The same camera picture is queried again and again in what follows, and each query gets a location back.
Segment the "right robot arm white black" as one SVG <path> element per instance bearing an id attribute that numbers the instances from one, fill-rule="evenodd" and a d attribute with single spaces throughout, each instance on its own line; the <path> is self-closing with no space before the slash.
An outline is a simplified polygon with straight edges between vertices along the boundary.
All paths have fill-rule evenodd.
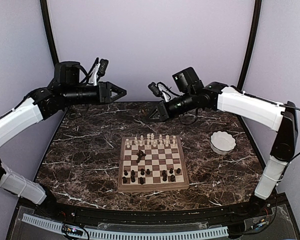
<path id="1" fill-rule="evenodd" d="M 204 86 L 199 80 L 188 85 L 182 93 L 171 100 L 159 101 L 148 114 L 148 119 L 165 122 L 193 109 L 208 108 L 248 118 L 277 133 L 269 160 L 254 190 L 256 198 L 245 205 L 245 213 L 256 217 L 265 208 L 263 200 L 269 198 L 289 163 L 298 156 L 295 151 L 298 138 L 296 112 L 299 108 L 290 101 L 270 101 L 220 82 Z"/>

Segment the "dark piece back corner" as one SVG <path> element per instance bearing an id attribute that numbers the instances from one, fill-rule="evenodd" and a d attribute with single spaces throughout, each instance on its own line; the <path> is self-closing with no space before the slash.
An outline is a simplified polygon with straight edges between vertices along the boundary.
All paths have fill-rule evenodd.
<path id="1" fill-rule="evenodd" d="M 127 180 L 127 178 L 125 176 L 123 176 L 122 177 L 122 181 L 123 181 L 123 183 L 126 183 L 128 180 Z"/>

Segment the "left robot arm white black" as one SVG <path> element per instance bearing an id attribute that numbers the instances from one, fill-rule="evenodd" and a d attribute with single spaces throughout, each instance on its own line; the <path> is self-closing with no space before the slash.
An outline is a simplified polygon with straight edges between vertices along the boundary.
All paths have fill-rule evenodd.
<path id="1" fill-rule="evenodd" d="M 111 82 L 102 82 L 108 60 L 96 59 L 90 71 L 77 61 L 59 62 L 47 87 L 29 92 L 13 109 L 0 117 L 0 148 L 27 128 L 75 105 L 107 105 L 127 91 Z M 0 159 L 0 188 L 25 198 L 50 218 L 61 213 L 54 195 L 44 186 L 8 168 Z"/>

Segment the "dark tall piece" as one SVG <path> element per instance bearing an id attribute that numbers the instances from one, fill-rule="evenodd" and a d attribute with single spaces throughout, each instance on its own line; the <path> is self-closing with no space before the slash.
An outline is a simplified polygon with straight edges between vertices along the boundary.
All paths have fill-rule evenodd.
<path id="1" fill-rule="evenodd" d="M 140 177 L 140 178 L 139 178 L 139 183 L 140 183 L 141 185 L 143 185 L 143 184 L 145 183 L 145 181 L 144 181 L 144 178 L 143 178 L 143 177 Z"/>
<path id="2" fill-rule="evenodd" d="M 163 180 L 164 182 L 167 181 L 167 175 L 166 175 L 166 174 L 163 174 L 163 175 L 162 175 L 162 180 Z"/>

